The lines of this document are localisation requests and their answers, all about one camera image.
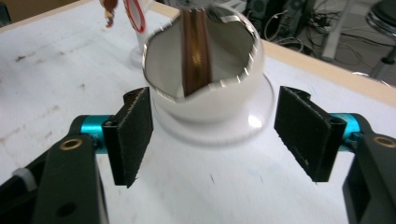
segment cable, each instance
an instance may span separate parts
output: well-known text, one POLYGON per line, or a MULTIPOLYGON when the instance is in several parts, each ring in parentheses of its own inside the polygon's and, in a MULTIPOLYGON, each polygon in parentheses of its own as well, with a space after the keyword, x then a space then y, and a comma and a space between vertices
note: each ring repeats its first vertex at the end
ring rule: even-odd
MULTIPOLYGON (((363 63, 364 65, 368 66, 369 68, 373 68, 370 64, 368 64, 367 62, 365 62, 365 61, 363 60, 363 57, 361 56, 361 54, 358 53, 358 51, 355 50, 352 46, 350 46, 350 45, 348 45, 348 44, 346 44, 346 43, 339 43, 339 44, 340 44, 340 45, 344 45, 344 46, 348 47, 350 50, 352 50, 352 52, 354 53, 354 55, 356 56, 356 58, 357 58, 361 63, 363 63)), ((335 59, 337 62, 346 64, 346 65, 358 65, 358 63, 345 63, 345 62, 342 62, 342 61, 336 59, 335 57, 334 57, 334 59, 335 59)))
POLYGON ((349 27, 349 26, 343 26, 343 32, 350 32, 350 31, 362 31, 365 33, 370 33, 370 34, 378 34, 378 31, 375 30, 365 30, 365 28, 369 27, 369 25, 362 26, 362 27, 349 27))
POLYGON ((310 55, 310 53, 306 52, 305 48, 309 49, 311 51, 310 53, 313 54, 315 58, 318 57, 317 54, 314 52, 314 50, 312 48, 309 48, 307 45, 304 45, 304 53, 306 55, 310 55))
POLYGON ((337 18, 330 17, 329 15, 337 15, 337 12, 335 13, 311 13, 309 19, 308 19, 308 24, 315 28, 315 30, 322 34, 326 35, 329 33, 330 28, 332 28, 331 25, 331 20, 338 20, 337 18))
POLYGON ((314 42, 314 40, 313 40, 313 38, 312 38, 312 35, 311 35, 310 27, 306 27, 305 32, 306 32, 306 38, 308 39, 309 43, 311 43, 312 48, 313 48, 313 47, 320 47, 320 48, 322 47, 321 45, 316 44, 316 43, 314 42))
POLYGON ((375 44, 375 43, 370 43, 370 42, 365 42, 364 40, 361 40, 361 39, 353 39, 353 38, 351 38, 351 39, 343 39, 343 42, 344 43, 346 43, 346 42, 348 42, 348 43, 356 43, 356 42, 361 42, 361 43, 363 43, 363 44, 367 44, 367 45, 370 45, 370 46, 372 46, 372 47, 377 47, 377 48, 390 48, 390 46, 382 46, 382 45, 377 45, 377 44, 375 44))
POLYGON ((251 14, 251 10, 249 10, 249 11, 247 12, 246 17, 249 18, 249 17, 250 17, 250 14, 251 14))
POLYGON ((265 23, 265 27, 264 27, 263 33, 264 33, 264 38, 265 38, 266 40, 268 40, 268 41, 273 41, 273 40, 276 38, 277 34, 279 33, 279 31, 280 31, 280 29, 281 29, 281 27, 282 27, 281 24, 279 24, 279 25, 277 26, 277 30, 275 31, 275 33, 271 36, 271 38, 268 38, 268 36, 267 36, 267 30, 268 30, 268 25, 270 24, 271 20, 272 20, 272 19, 277 19, 278 16, 280 16, 280 15, 282 15, 282 14, 285 14, 285 13, 287 13, 287 12, 288 12, 287 10, 284 10, 283 12, 276 13, 274 16, 272 16, 272 17, 270 18, 270 20, 268 20, 267 23, 265 23))
POLYGON ((295 43, 295 42, 282 43, 282 42, 284 42, 285 40, 296 40, 296 41, 298 42, 298 44, 300 44, 300 49, 299 49, 298 51, 299 51, 299 52, 303 52, 303 49, 304 49, 303 41, 301 41, 301 40, 298 39, 298 38, 295 38, 295 37, 286 37, 286 38, 277 40, 276 43, 279 44, 280 46, 284 46, 284 45, 287 45, 287 44, 290 44, 290 43, 295 43))
POLYGON ((364 42, 364 43, 367 43, 367 44, 375 44, 375 45, 380 45, 380 46, 385 46, 385 47, 394 47, 393 45, 389 45, 389 44, 384 44, 384 43, 379 43, 379 42, 376 42, 376 41, 374 41, 374 40, 371 40, 371 39, 369 39, 369 38, 366 38, 366 37, 363 37, 363 36, 359 36, 359 35, 348 35, 348 34, 344 34, 344 33, 341 33, 341 35, 345 35, 345 36, 349 36, 349 37, 353 37, 353 38, 357 38, 357 39, 359 39, 360 41, 362 41, 362 42, 364 42))
POLYGON ((333 12, 315 12, 315 14, 318 14, 318 15, 334 15, 334 16, 337 16, 337 17, 340 17, 340 14, 341 13, 341 11, 333 11, 333 12))

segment white ceramic bowl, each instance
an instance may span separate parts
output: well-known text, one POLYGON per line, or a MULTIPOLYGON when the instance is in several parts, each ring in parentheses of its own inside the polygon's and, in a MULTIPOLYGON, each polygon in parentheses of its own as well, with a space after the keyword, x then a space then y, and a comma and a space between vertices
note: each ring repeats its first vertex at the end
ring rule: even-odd
POLYGON ((212 5, 208 10, 213 82, 207 86, 184 96, 179 17, 154 33, 144 48, 143 71, 154 103, 178 119, 228 119, 243 108, 263 78, 262 41, 254 26, 229 7, 212 5))

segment black cable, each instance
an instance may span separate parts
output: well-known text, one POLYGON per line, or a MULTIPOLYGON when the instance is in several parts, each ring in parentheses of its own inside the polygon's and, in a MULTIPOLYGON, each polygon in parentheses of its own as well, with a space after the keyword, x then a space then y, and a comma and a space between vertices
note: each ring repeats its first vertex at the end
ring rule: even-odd
POLYGON ((316 44, 316 43, 314 42, 314 40, 312 39, 310 27, 306 27, 305 32, 306 32, 306 38, 308 39, 309 43, 311 43, 312 48, 313 48, 313 47, 320 47, 320 48, 322 47, 321 45, 316 44))
POLYGON ((330 15, 334 15, 336 17, 340 17, 341 11, 336 11, 336 12, 315 12, 315 14, 317 15, 323 15, 323 16, 330 16, 330 15))
POLYGON ((364 43, 366 43, 366 44, 380 45, 380 46, 391 47, 391 48, 394 47, 393 45, 384 44, 384 43, 379 43, 379 42, 376 42, 376 41, 374 41, 374 40, 371 40, 371 39, 369 39, 369 38, 366 38, 366 37, 363 37, 363 36, 360 36, 360 35, 348 35, 348 34, 344 34, 344 33, 341 33, 341 35, 345 35, 345 36, 357 38, 357 39, 359 39, 360 41, 362 41, 362 42, 364 42, 364 43))
POLYGON ((311 50, 311 53, 314 55, 315 58, 318 57, 318 55, 313 50, 311 50))
POLYGON ((339 21, 340 13, 341 12, 339 11, 339 12, 329 12, 329 13, 322 13, 322 14, 319 13, 319 15, 324 15, 330 20, 339 21))
POLYGON ((311 13, 310 17, 308 18, 308 23, 311 26, 314 26, 316 28, 321 28, 324 30, 324 32, 320 32, 317 29, 317 32, 326 34, 326 27, 330 27, 331 23, 330 20, 338 21, 337 18, 331 17, 330 15, 337 15, 338 12, 335 13, 311 13))

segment black chair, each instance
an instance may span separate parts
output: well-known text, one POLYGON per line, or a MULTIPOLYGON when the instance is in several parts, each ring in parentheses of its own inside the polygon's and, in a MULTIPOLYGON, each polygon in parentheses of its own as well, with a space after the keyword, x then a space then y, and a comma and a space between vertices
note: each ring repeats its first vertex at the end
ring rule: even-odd
MULTIPOLYGON (((367 14, 366 20, 379 33, 396 41, 396 0, 384 0, 376 3, 367 14)), ((387 73, 387 69, 395 64, 395 57, 396 45, 388 56, 382 58, 375 66, 370 73, 370 77, 381 79, 387 73)))

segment bowl rim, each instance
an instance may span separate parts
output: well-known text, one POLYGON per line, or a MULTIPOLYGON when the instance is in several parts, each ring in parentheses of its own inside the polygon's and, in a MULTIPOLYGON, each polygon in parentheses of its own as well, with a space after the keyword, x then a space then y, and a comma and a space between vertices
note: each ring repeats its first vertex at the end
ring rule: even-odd
MULTIPOLYGON (((190 98, 194 98, 197 94, 199 94, 202 91, 214 91, 214 90, 230 87, 232 85, 239 84, 239 83, 243 82, 245 79, 247 79, 250 76, 249 71, 251 71, 254 61, 256 59, 256 56, 259 53, 258 48, 262 48, 261 38, 260 38, 258 32, 256 31, 256 28, 251 24, 251 22, 245 16, 243 16, 240 12, 236 11, 235 9, 233 9, 231 7, 224 6, 219 3, 213 3, 213 4, 211 4, 211 7, 222 7, 224 9, 227 9, 230 12, 232 12, 233 13, 232 16, 219 17, 219 19, 221 20, 220 22, 222 22, 222 23, 239 22, 239 23, 243 24, 243 26, 245 27, 247 32, 252 36, 253 46, 252 46, 252 49, 248 55, 247 66, 244 67, 244 72, 242 74, 237 75, 236 77, 224 78, 219 81, 209 83, 205 87, 201 88, 200 90, 198 90, 188 96, 183 96, 183 97, 171 96, 171 95, 163 92, 159 88, 155 87, 151 83, 151 81, 149 80, 149 78, 147 76, 146 60, 147 60, 148 47, 149 47, 152 39, 155 37, 155 35, 165 32, 166 30, 170 29, 174 25, 174 23, 179 22, 180 14, 178 14, 174 19, 172 19, 171 21, 166 23, 165 26, 162 26, 158 30, 151 33, 151 35, 149 36, 148 40, 146 41, 146 43, 143 47, 143 57, 142 57, 143 75, 144 75, 147 83, 159 95, 161 95, 161 97, 163 97, 164 99, 166 99, 170 102, 183 103, 183 102, 190 100, 190 98)), ((204 8, 196 8, 196 9, 197 10, 205 10, 204 8)))

